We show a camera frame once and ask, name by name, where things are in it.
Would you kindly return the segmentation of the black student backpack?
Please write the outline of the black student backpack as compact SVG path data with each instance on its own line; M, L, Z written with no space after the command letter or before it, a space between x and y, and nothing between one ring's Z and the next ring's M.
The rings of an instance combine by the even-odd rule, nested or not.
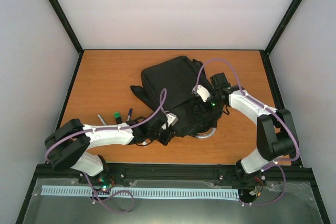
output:
M142 70L142 85L130 87L132 93L153 111L160 104L162 89L167 90L163 109L177 116L178 121L171 126L177 137L209 138L215 134L217 121L222 115L222 109L216 106L217 120L202 122L193 119L193 108L204 103L200 97L192 93L195 85L200 84L210 94L214 93L214 88L207 80L204 71L199 78L197 77L202 65L202 62L195 59L190 60L186 56L179 56Z

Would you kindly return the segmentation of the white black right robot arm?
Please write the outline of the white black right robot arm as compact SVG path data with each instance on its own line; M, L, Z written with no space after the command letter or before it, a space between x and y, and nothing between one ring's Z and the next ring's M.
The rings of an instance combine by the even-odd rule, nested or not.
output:
M208 105L224 108L229 106L250 119L257 127L256 149L236 163L235 178L239 184L248 184L258 172L284 161L296 161L299 143L291 113L277 110L251 96L240 85L232 86L224 73L211 77L214 91L196 84L192 92Z

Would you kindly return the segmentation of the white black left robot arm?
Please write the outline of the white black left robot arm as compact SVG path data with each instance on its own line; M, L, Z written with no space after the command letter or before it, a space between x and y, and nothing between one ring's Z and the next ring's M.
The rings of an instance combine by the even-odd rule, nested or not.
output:
M79 119L72 119L45 139L46 159L56 172L75 169L101 184L109 177L105 159L88 150L108 145L145 147L154 141L167 145L174 137L172 126L176 122L177 116L171 113L149 121L136 119L103 126L82 124Z

